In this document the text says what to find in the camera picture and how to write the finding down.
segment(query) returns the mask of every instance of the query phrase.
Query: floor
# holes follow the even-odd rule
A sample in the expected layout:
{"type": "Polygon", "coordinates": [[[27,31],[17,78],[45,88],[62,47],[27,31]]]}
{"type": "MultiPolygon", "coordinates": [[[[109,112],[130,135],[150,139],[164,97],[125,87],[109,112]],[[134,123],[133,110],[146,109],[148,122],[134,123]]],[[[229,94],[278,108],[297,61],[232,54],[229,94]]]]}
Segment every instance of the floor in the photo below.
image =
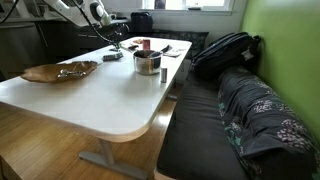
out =
{"type": "MultiPolygon", "coordinates": [[[[182,85],[170,91],[179,95],[182,85]]],[[[113,143],[117,160],[139,167],[153,178],[153,170],[176,102],[166,99],[151,128],[140,138],[113,143]]],[[[97,165],[80,160],[80,151],[100,152],[98,140],[50,118],[0,104],[0,155],[8,179],[108,179],[128,180],[97,165]]]]}

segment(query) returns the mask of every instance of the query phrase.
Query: table base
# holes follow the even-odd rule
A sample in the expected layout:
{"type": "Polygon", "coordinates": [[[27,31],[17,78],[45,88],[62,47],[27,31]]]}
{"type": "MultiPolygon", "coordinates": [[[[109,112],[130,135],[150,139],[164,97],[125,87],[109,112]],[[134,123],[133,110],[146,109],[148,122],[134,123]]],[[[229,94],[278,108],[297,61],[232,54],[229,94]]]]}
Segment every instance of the table base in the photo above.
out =
{"type": "Polygon", "coordinates": [[[94,163],[96,165],[105,167],[107,169],[114,170],[116,172],[119,172],[121,174],[125,174],[137,179],[147,179],[148,174],[132,165],[123,163],[123,162],[118,162],[114,160],[113,153],[112,153],[112,148],[111,148],[111,142],[106,141],[103,139],[99,139],[100,141],[100,146],[102,150],[102,155],[92,153],[92,152],[80,152],[79,157],[80,159],[89,161],[91,163],[94,163]]]}

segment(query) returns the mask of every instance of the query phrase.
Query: table top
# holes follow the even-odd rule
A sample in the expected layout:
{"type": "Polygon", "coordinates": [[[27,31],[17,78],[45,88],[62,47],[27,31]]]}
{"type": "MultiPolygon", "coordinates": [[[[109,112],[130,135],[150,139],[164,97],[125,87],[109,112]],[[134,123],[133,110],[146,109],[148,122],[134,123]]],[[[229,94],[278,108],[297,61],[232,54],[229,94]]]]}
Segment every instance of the table top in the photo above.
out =
{"type": "MultiPolygon", "coordinates": [[[[135,37],[124,41],[130,44],[135,37]]],[[[161,66],[168,68],[167,83],[160,74],[144,76],[135,72],[133,54],[122,50],[124,57],[103,62],[88,77],[63,83],[34,83],[20,77],[0,83],[0,101],[32,112],[53,117],[64,125],[112,142],[133,140],[150,127],[154,115],[169,90],[190,42],[149,38],[151,49],[167,45],[184,49],[177,58],[163,56],[161,66]]],[[[108,46],[68,61],[102,62],[112,54],[108,46]]]]}

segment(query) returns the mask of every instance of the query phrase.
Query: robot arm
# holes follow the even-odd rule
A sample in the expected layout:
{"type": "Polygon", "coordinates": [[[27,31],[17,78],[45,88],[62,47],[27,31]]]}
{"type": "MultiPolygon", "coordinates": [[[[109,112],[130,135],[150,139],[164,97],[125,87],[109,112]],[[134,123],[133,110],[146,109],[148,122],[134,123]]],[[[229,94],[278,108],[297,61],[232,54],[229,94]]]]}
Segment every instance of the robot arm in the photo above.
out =
{"type": "MultiPolygon", "coordinates": [[[[88,22],[83,17],[77,7],[67,6],[61,0],[43,0],[46,4],[52,7],[61,16],[71,21],[77,26],[88,26],[88,22]]],[[[79,5],[85,12],[86,16],[92,24],[99,24],[102,26],[108,26],[111,24],[111,17],[105,11],[103,4],[100,0],[84,0],[79,5]]]]}

